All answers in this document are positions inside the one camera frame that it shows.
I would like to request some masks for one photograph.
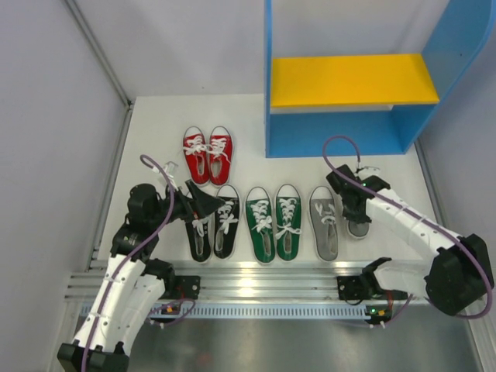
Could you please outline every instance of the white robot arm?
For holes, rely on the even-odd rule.
[[[162,199],[151,184],[131,190],[129,213],[112,241],[108,268],[90,314],[72,343],[59,348],[57,358],[66,372],[83,368],[87,372],[125,372],[134,339],[153,304],[159,298],[179,298],[183,292],[197,298],[199,277],[176,277],[170,263],[150,259],[160,226],[176,219],[203,219],[224,205],[222,199],[204,193],[192,181],[186,185],[191,197],[174,187],[174,203],[167,192]],[[181,289],[177,288],[179,280]],[[189,289],[184,288],[187,283],[191,283]]]
[[[385,291],[403,291],[428,298],[440,311],[456,315],[487,294],[488,287],[494,287],[487,247],[479,236],[464,238],[442,228],[407,205],[376,175],[362,180],[360,172],[354,174],[347,165],[336,170],[327,180],[342,197],[343,216],[357,223],[384,224],[423,259],[402,263],[380,258],[366,266],[353,285],[343,286],[344,298],[349,298],[352,292],[358,297],[351,299],[360,300],[379,297]],[[343,175],[355,182],[349,182]],[[464,250],[474,257],[478,268]]]

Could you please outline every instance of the black sneaker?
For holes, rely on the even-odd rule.
[[[212,255],[212,247],[208,237],[208,223],[211,220],[212,215],[209,215],[204,219],[196,219],[185,224],[191,256],[193,260],[200,263],[206,262]]]
[[[218,258],[227,258],[234,251],[241,204],[236,189],[229,184],[222,186],[216,196],[226,204],[217,210],[214,217],[214,253]]]

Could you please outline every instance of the canvas shoe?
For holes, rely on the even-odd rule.
[[[212,131],[209,142],[207,152],[210,181],[215,186],[222,186],[229,180],[233,161],[233,138],[226,128],[218,126]]]
[[[338,230],[336,206],[331,191],[325,186],[316,188],[310,196],[308,210],[317,255],[324,261],[335,260],[338,257]]]
[[[207,163],[207,145],[202,131],[196,126],[186,130],[183,137],[184,158],[196,184],[206,184],[210,179]]]
[[[253,188],[246,197],[246,220],[255,257],[262,264],[268,264],[274,259],[276,250],[272,234],[272,206],[263,188]]]
[[[277,254],[285,261],[298,254],[301,235],[301,199],[290,184],[281,186],[276,195]]]
[[[217,198],[221,198],[226,203],[215,213],[214,253],[218,258],[227,258],[234,251],[241,204],[236,189],[229,184],[219,189]]]

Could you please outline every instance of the wooden shelf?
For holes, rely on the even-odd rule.
[[[439,102],[421,54],[274,58],[271,107]]]

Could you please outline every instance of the pair of sneakers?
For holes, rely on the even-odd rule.
[[[184,157],[191,179],[199,185],[211,181],[215,186],[222,186],[228,182],[233,150],[233,138],[223,126],[212,130],[208,145],[196,126],[188,128],[183,137]]]
[[[246,197],[246,220],[255,257],[262,264],[270,263],[277,254],[291,261],[298,255],[301,235],[301,198],[290,184],[281,186],[275,201],[276,223],[272,220],[269,194],[261,187],[253,188]]]
[[[241,213],[239,195],[233,186],[226,184],[219,189],[216,196],[225,202],[221,208],[204,219],[186,223],[191,256],[200,263],[206,262],[212,256],[212,251],[220,259],[228,258],[234,252]],[[209,234],[212,223],[213,239]]]

